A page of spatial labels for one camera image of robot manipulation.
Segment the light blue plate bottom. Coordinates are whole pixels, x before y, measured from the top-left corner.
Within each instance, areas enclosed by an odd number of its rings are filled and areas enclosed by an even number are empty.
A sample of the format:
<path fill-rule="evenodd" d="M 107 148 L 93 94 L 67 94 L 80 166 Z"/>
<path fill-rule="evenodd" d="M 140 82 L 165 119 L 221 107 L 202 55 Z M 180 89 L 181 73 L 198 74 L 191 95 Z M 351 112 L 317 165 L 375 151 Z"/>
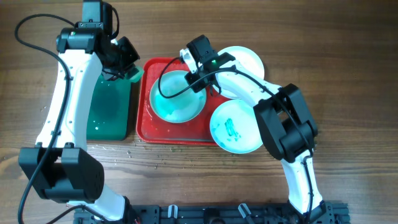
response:
<path fill-rule="evenodd" d="M 234 154 L 247 154 L 263 145 L 254 110 L 243 100 L 220 104 L 211 115 L 210 133 L 219 147 Z"/>

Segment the white plate top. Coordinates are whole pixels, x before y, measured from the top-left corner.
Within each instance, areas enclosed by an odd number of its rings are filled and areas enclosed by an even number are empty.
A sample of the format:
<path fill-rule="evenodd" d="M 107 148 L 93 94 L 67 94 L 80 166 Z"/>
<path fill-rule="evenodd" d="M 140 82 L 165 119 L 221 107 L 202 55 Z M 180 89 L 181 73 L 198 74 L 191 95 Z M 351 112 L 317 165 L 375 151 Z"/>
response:
<path fill-rule="evenodd" d="M 243 46 L 230 46 L 221 49 L 218 55 L 225 52 L 232 55 L 250 73 L 258 78 L 264 79 L 264 65 L 257 53 Z"/>

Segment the light blue plate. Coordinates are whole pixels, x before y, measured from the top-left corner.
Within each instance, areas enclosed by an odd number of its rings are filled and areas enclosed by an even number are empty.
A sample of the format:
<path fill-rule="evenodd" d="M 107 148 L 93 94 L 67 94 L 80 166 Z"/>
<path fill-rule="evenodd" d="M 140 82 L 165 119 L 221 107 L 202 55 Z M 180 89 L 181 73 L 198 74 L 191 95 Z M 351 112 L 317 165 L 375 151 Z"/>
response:
<path fill-rule="evenodd" d="M 171 96 L 188 86 L 186 71 L 175 70 L 162 76 L 160 87 L 166 96 Z M 164 98 L 158 88 L 159 80 L 153 84 L 149 100 L 154 113 L 169 123 L 184 123 L 198 116 L 206 103 L 206 90 L 195 93 L 191 88 L 173 98 Z"/>
<path fill-rule="evenodd" d="M 243 100 L 220 104 L 211 115 L 210 133 L 219 147 L 234 154 L 247 154 L 263 145 L 254 110 Z"/>

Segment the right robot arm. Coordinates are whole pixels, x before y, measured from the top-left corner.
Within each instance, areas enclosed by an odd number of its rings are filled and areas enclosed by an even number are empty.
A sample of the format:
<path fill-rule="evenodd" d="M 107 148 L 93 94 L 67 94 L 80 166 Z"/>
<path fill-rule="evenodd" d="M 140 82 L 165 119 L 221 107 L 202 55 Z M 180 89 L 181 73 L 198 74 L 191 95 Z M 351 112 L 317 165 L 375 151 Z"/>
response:
<path fill-rule="evenodd" d="M 219 54 L 205 35 L 189 42 L 179 58 L 189 69 L 185 79 L 194 92 L 216 85 L 253 109 L 263 145 L 282 163 L 290 205 L 307 223 L 316 220 L 323 202 L 312 164 L 318 128 L 300 89 L 259 78 L 235 56 Z"/>

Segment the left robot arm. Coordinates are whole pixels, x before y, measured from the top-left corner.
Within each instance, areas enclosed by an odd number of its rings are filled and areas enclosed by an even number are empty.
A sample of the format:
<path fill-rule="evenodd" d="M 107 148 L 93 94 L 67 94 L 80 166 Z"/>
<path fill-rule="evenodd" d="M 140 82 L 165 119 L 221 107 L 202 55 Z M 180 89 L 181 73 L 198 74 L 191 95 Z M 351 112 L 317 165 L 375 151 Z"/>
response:
<path fill-rule="evenodd" d="M 99 76 L 138 82 L 143 69 L 129 39 L 119 37 L 119 17 L 104 1 L 84 1 L 82 19 L 62 29 L 52 53 L 58 75 L 49 113 L 34 147 L 18 163 L 27 190 L 45 200 L 82 209 L 101 223 L 139 223 L 127 197 L 104 182 L 102 164 L 88 154 L 86 130 Z"/>

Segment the green scrubbing sponge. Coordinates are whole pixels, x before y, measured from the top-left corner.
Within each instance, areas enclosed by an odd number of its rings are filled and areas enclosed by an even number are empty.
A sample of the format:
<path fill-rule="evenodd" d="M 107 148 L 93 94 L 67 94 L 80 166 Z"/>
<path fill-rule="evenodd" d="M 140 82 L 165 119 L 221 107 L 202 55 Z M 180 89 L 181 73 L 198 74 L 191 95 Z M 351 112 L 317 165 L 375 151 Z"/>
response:
<path fill-rule="evenodd" d="M 142 67 L 135 66 L 127 73 L 127 79 L 131 83 L 137 83 L 144 74 Z"/>

